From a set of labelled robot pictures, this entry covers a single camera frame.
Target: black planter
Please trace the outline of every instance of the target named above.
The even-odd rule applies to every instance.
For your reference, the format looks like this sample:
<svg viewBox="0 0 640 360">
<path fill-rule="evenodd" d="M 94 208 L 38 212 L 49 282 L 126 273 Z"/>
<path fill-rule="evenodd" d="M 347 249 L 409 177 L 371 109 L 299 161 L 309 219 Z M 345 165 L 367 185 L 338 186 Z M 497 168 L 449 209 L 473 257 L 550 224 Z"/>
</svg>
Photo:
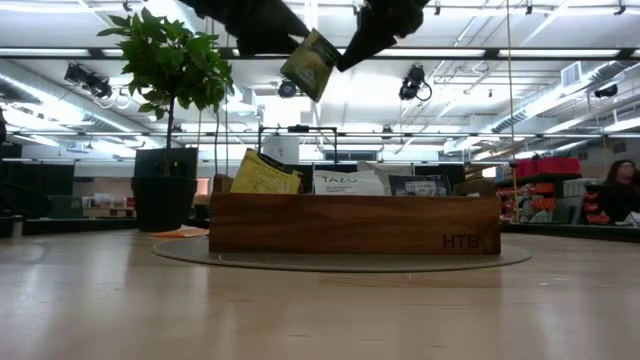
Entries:
<svg viewBox="0 0 640 360">
<path fill-rule="evenodd" d="M 196 187 L 196 180 L 181 177 L 131 179 L 138 229 L 145 232 L 178 229 L 187 221 Z"/>
</svg>

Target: plant stem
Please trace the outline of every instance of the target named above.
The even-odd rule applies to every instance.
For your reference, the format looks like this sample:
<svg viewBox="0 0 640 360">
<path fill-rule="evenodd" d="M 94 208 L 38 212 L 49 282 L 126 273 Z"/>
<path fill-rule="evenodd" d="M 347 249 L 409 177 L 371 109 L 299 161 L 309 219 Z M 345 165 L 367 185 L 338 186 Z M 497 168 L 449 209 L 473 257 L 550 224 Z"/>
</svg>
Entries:
<svg viewBox="0 0 640 360">
<path fill-rule="evenodd" d="M 171 175 L 171 165 L 169 164 L 169 152 L 171 151 L 171 131 L 173 130 L 173 103 L 175 103 L 176 97 L 171 96 L 169 102 L 169 122 L 167 124 L 167 145 L 164 148 L 164 169 L 163 175 Z"/>
</svg>

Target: green leaves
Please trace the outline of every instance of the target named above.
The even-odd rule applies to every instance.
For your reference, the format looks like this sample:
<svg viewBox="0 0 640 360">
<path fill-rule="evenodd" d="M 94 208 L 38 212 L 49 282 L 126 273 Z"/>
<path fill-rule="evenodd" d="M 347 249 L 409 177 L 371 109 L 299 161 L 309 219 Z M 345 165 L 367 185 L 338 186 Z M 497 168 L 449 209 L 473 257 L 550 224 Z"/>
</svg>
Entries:
<svg viewBox="0 0 640 360">
<path fill-rule="evenodd" d="M 177 73 L 184 61 L 184 53 L 171 47 L 159 48 L 156 50 L 156 59 L 167 72 Z"/>
<path fill-rule="evenodd" d="M 105 29 L 102 30 L 98 33 L 97 36 L 109 36 L 109 35 L 127 35 L 127 30 L 126 29 L 121 29 L 121 28 L 111 28 L 111 29 Z"/>
<path fill-rule="evenodd" d="M 142 104 L 140 105 L 138 112 L 150 112 L 150 111 L 153 111 L 154 109 L 155 109 L 155 106 L 153 106 L 153 104 Z"/>
<path fill-rule="evenodd" d="M 111 19 L 111 22 L 114 23 L 116 26 L 123 27 L 123 28 L 131 27 L 131 16 L 128 16 L 125 19 L 125 18 L 121 18 L 120 16 L 109 15 L 109 19 Z"/>
<path fill-rule="evenodd" d="M 231 65 L 215 49 L 217 35 L 194 35 L 184 23 L 153 16 L 146 8 L 126 19 L 110 18 L 116 27 L 98 36 L 124 37 L 117 45 L 127 61 L 122 73 L 133 76 L 128 90 L 147 101 L 138 112 L 153 112 L 160 120 L 176 101 L 185 109 L 194 104 L 218 111 L 233 80 Z"/>
</svg>

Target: orange paper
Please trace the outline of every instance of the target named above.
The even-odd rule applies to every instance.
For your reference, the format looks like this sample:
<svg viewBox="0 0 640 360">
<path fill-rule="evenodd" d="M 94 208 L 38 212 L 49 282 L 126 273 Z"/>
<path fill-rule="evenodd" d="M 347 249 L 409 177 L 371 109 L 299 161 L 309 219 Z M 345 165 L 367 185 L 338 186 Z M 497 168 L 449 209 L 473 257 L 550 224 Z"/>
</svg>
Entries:
<svg viewBox="0 0 640 360">
<path fill-rule="evenodd" d="M 162 238 L 188 238 L 200 235 L 209 235 L 209 229 L 181 229 L 151 234 L 153 237 Z"/>
</svg>

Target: red container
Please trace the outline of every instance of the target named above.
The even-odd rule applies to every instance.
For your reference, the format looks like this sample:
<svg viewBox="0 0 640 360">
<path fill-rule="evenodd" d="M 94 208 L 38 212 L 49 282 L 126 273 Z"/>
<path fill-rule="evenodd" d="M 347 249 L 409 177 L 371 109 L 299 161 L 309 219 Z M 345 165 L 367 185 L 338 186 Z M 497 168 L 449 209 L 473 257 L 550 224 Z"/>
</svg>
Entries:
<svg viewBox="0 0 640 360">
<path fill-rule="evenodd" d="M 587 215 L 589 224 L 607 224 L 609 217 L 607 215 Z"/>
<path fill-rule="evenodd" d="M 555 186 L 553 183 L 536 184 L 536 194 L 553 194 Z"/>
<path fill-rule="evenodd" d="M 534 175 L 536 173 L 536 162 L 534 160 L 518 160 L 516 177 Z"/>
<path fill-rule="evenodd" d="M 598 193 L 586 193 L 583 195 L 585 200 L 593 201 L 598 199 Z"/>
<path fill-rule="evenodd" d="M 547 158 L 535 163 L 536 174 L 580 174 L 580 160 L 576 158 Z"/>
<path fill-rule="evenodd" d="M 592 203 L 586 203 L 583 205 L 584 209 L 587 210 L 588 212 L 595 212 L 598 211 L 598 204 Z"/>
</svg>

